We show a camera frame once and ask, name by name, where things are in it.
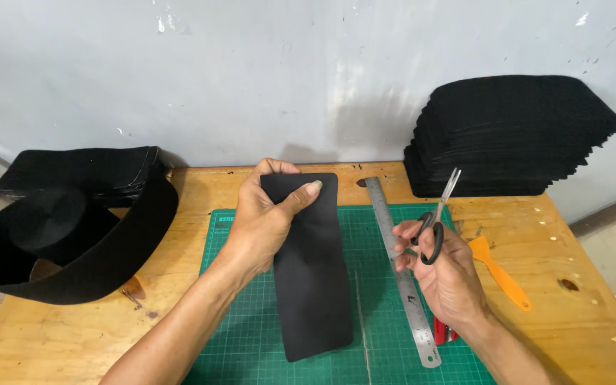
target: metal ruler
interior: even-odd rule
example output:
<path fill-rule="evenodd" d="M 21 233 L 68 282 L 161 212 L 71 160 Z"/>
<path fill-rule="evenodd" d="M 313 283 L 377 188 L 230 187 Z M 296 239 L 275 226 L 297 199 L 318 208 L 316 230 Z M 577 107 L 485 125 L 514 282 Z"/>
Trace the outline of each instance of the metal ruler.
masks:
<path fill-rule="evenodd" d="M 422 361 L 422 365 L 426 368 L 435 368 L 441 364 L 441 357 L 434 342 L 434 334 L 429 327 L 427 317 L 424 315 L 422 302 L 420 302 L 420 298 L 417 295 L 413 276 L 407 270 L 400 273 L 396 272 L 394 258 L 398 254 L 394 251 L 394 245 L 396 244 L 397 237 L 391 234 L 394 222 L 391 220 L 391 213 L 389 213 L 389 206 L 387 205 L 387 199 L 384 197 L 382 185 L 377 177 L 365 178 L 365 185 L 368 188 L 368 194 L 372 201 L 374 215 L 377 217 L 379 231 L 382 233 L 384 246 L 387 248 L 391 269 L 394 272 L 394 278 L 396 279 L 401 301 L 403 301 L 403 308 L 408 317 L 410 330 L 413 332 L 417 353 L 420 354 L 420 361 Z"/>

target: hand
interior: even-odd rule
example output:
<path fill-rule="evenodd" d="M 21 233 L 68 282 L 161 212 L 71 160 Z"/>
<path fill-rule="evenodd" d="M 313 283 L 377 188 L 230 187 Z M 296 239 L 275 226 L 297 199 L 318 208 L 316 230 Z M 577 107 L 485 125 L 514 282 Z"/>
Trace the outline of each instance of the hand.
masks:
<path fill-rule="evenodd" d="M 320 193 L 322 182 L 306 183 L 275 205 L 261 188 L 261 175 L 300 174 L 295 165 L 265 158 L 256 166 L 239 189 L 237 212 L 225 247 L 232 246 L 234 265 L 252 273 L 266 272 L 272 258 L 289 233 L 294 215 L 312 204 Z"/>
<path fill-rule="evenodd" d="M 410 243 L 410 238 L 421 226 L 419 221 L 403 221 L 394 227 L 392 233 L 398 236 L 394 251 L 403 252 L 410 248 L 431 256 L 434 251 L 432 227 L 420 234 L 419 246 Z M 412 269 L 432 313 L 464 337 L 465 333 L 472 331 L 473 325 L 491 318 L 492 312 L 474 269 L 469 245 L 445 225 L 443 234 L 441 253 L 433 265 L 423 264 L 419 256 L 406 251 L 396 258 L 396 270 Z"/>

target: fingernail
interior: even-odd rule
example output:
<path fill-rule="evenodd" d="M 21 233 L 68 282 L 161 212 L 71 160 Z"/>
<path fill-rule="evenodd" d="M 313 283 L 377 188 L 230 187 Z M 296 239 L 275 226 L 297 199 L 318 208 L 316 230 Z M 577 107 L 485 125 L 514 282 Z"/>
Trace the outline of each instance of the fingernail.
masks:
<path fill-rule="evenodd" d="M 316 180 L 312 182 L 311 184 L 309 184 L 308 186 L 306 186 L 306 193 L 308 193 L 308 195 L 312 197 L 313 195 L 317 195 L 320 192 L 321 188 L 322 188 L 322 181 Z"/>

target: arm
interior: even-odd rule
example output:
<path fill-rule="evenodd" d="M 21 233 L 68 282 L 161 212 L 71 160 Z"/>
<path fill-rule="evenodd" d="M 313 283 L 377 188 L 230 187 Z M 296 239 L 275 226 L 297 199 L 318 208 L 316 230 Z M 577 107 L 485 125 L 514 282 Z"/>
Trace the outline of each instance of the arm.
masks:
<path fill-rule="evenodd" d="M 463 337 L 500 385 L 560 384 L 493 315 L 474 268 L 472 250 L 456 233 L 444 228 L 441 253 L 431 266 L 403 252 L 411 248 L 417 253 L 432 254 L 431 228 L 420 235 L 420 246 L 410 243 L 421 225 L 405 221 L 394 227 L 393 233 L 398 236 L 394 250 L 402 252 L 396 259 L 396 269 L 413 270 L 434 315 Z"/>
<path fill-rule="evenodd" d="M 175 307 L 111 366 L 100 384 L 175 385 L 182 382 L 218 328 L 237 294 L 272 265 L 294 215 L 312 204 L 322 183 L 314 181 L 274 205 L 260 176 L 300 173 L 295 165 L 263 159 L 239 191 L 237 212 L 225 246 Z"/>

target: black scissor handle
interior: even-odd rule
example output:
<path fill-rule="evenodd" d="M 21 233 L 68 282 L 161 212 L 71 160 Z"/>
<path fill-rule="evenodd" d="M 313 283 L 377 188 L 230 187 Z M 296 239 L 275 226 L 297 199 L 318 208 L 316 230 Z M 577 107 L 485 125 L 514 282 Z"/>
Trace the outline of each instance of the black scissor handle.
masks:
<path fill-rule="evenodd" d="M 422 227 L 417 231 L 417 234 L 413 238 L 410 238 L 410 243 L 415 246 L 418 246 L 418 241 L 420 239 L 420 234 L 431 225 L 432 221 L 435 218 L 432 216 L 431 212 L 425 212 L 420 216 L 418 221 L 423 221 Z M 439 258 L 439 254 L 441 253 L 441 246 L 443 245 L 443 225 L 440 222 L 434 223 L 432 226 L 432 231 L 434 232 L 434 251 L 432 252 L 432 256 L 427 258 L 424 253 L 420 253 L 420 260 L 425 265 L 432 265 L 434 261 Z"/>

